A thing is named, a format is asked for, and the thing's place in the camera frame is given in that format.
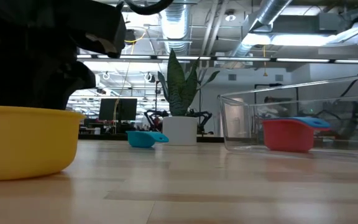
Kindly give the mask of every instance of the table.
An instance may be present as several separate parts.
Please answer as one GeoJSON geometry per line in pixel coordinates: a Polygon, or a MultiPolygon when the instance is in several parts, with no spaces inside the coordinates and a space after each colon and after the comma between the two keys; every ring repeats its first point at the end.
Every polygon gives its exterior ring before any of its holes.
{"type": "Polygon", "coordinates": [[[0,223],[358,224],[358,163],[79,141],[64,172],[0,182],[0,223]]]}

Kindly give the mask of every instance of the ventilation duct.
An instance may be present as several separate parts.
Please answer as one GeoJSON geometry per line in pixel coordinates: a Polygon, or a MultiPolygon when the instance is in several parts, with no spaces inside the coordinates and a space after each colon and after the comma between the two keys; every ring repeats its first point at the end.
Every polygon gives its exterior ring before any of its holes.
{"type": "MultiPolygon", "coordinates": [[[[284,9],[292,2],[292,0],[263,0],[260,3],[260,9],[253,15],[247,16],[244,26],[249,31],[263,30],[270,32],[273,22],[284,11],[284,9]]],[[[253,45],[243,44],[242,42],[231,53],[232,57],[244,57],[251,50],[253,45]]]]}
{"type": "Polygon", "coordinates": [[[177,40],[188,37],[190,7],[186,4],[171,4],[161,12],[161,28],[164,39],[175,41],[164,42],[165,51],[169,54],[173,49],[177,55],[187,55],[189,49],[188,42],[177,40]]]}

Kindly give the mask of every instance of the desk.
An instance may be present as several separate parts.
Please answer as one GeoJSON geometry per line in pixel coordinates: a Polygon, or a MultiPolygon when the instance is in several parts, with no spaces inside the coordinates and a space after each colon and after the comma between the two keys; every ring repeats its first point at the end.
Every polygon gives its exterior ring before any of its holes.
{"type": "Polygon", "coordinates": [[[0,223],[358,224],[358,163],[80,141],[64,172],[0,182],[0,223]]]}

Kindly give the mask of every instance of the bowl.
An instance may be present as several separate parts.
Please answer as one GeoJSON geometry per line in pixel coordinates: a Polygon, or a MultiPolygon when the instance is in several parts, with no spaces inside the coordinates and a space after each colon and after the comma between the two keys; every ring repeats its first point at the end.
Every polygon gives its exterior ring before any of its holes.
{"type": "Polygon", "coordinates": [[[73,162],[83,115],[0,106],[0,180],[60,172],[73,162]]]}

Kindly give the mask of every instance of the plant pot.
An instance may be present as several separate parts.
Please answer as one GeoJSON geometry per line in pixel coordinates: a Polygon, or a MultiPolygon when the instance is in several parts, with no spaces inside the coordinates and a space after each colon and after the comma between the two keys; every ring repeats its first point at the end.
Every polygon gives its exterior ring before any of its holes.
{"type": "Polygon", "coordinates": [[[172,116],[164,118],[162,132],[169,138],[170,146],[197,144],[197,118],[172,116]]]}

